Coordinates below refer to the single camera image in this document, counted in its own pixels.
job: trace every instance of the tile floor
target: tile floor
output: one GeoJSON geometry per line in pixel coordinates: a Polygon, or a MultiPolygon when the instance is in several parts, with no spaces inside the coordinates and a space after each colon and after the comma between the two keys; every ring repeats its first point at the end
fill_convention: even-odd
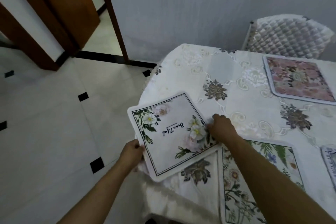
{"type": "Polygon", "coordinates": [[[100,15],[100,24],[82,50],[123,56],[107,10],[100,15]]]}
{"type": "MultiPolygon", "coordinates": [[[[8,126],[0,131],[0,223],[56,223],[93,187],[134,138],[126,110],[138,103],[145,70],[69,58],[51,72],[0,48],[0,123],[8,126]],[[105,167],[93,174],[99,157],[105,167]]],[[[140,223],[136,175],[105,223],[140,223]]]]}

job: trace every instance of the white tablecloth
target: white tablecloth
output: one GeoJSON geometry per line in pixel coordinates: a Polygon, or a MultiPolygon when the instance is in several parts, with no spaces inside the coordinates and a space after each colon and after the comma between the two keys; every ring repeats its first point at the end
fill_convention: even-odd
{"type": "MultiPolygon", "coordinates": [[[[214,113],[224,114],[242,136],[291,143],[302,162],[300,169],[308,180],[309,195],[336,219],[336,192],[319,149],[322,145],[336,144],[336,106],[271,94],[262,56],[254,52],[180,45],[153,70],[139,104],[184,90],[206,118],[214,113]],[[227,97],[208,98],[204,89],[218,83],[226,89],[227,97]],[[296,120],[291,119],[295,126],[287,125],[286,114],[281,114],[286,107],[302,113],[296,120]],[[305,119],[312,124],[310,129],[303,127],[305,119]]],[[[336,96],[336,63],[309,61],[317,63],[336,96]]],[[[139,168],[146,172],[144,164],[139,168]]],[[[220,223],[217,153],[161,183],[154,183],[144,175],[142,190],[147,214],[190,224],[220,223]]]]}

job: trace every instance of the dining table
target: dining table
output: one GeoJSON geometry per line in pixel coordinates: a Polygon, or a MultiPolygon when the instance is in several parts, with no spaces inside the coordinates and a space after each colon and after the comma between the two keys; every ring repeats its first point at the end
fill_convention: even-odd
{"type": "MultiPolygon", "coordinates": [[[[320,150],[323,145],[336,145],[336,106],[274,95],[264,69],[264,55],[182,44],[152,70],[139,105],[185,91],[207,122],[218,113],[230,118],[243,138],[290,143],[300,159],[306,193],[336,219],[336,192],[320,150]]],[[[336,63],[302,60],[317,64],[336,96],[336,63]]],[[[144,216],[190,224],[221,223],[221,157],[215,152],[159,183],[150,179],[144,163],[139,164],[144,173],[144,216]]]]}

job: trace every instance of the chair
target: chair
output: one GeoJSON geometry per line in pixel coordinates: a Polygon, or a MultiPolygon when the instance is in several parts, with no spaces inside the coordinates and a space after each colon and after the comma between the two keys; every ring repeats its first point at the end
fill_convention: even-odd
{"type": "Polygon", "coordinates": [[[280,14],[250,22],[242,50],[318,59],[335,33],[305,16],[280,14]]]}

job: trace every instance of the gray wall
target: gray wall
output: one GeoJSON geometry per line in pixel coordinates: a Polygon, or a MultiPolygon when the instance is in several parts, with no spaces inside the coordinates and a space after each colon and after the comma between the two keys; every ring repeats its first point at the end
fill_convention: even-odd
{"type": "MultiPolygon", "coordinates": [[[[336,0],[112,0],[129,58],[159,61],[182,43],[240,49],[252,19],[306,15],[336,31],[336,0]]],[[[336,61],[336,46],[322,59],[336,61]]]]}

